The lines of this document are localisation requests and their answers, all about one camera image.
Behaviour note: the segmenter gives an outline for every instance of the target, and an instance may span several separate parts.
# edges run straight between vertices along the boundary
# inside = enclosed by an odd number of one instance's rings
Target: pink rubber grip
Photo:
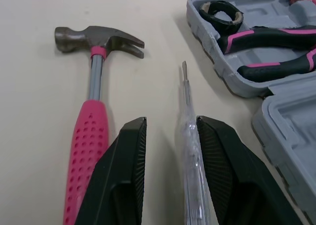
[[[71,143],[64,225],[74,225],[95,164],[109,147],[105,105],[87,100],[81,108]]]

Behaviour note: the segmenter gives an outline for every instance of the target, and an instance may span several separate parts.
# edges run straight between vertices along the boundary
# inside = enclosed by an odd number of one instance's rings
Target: screwdriver tip
[[[184,80],[187,80],[188,74],[187,74],[187,62],[186,61],[183,61],[183,63],[182,63],[182,70],[183,70]]]

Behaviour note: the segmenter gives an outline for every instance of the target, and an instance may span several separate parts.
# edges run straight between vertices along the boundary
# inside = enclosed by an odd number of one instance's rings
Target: gray plastic case
[[[253,127],[263,149],[288,184],[288,191],[300,209],[316,224],[316,71],[283,79],[255,83],[244,79],[237,68],[260,62],[282,62],[307,51],[286,48],[253,48],[224,55],[220,38],[203,20],[199,7],[211,0],[188,0],[187,20],[193,34],[214,61],[214,69],[232,92],[242,97],[267,97],[253,117]],[[316,25],[316,5],[309,0],[291,6],[289,0],[225,0],[244,13],[240,31],[254,26],[294,28]],[[217,17],[229,20],[219,12]]]

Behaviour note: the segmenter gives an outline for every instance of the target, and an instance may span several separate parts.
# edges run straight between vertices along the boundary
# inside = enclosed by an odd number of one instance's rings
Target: black tape roll
[[[224,21],[215,17],[215,14],[219,11],[229,15],[232,21]],[[204,3],[199,10],[199,14],[205,21],[211,23],[220,35],[235,34],[243,22],[243,13],[234,5],[222,0]]]

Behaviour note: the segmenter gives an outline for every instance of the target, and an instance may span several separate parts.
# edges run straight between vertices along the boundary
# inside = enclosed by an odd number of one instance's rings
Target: pliers
[[[237,72],[253,82],[266,82],[304,74],[316,67],[316,26],[292,29],[254,27],[251,30],[223,36],[217,41],[224,54],[256,47],[285,47],[310,50],[307,54],[286,62],[254,63],[243,65]]]

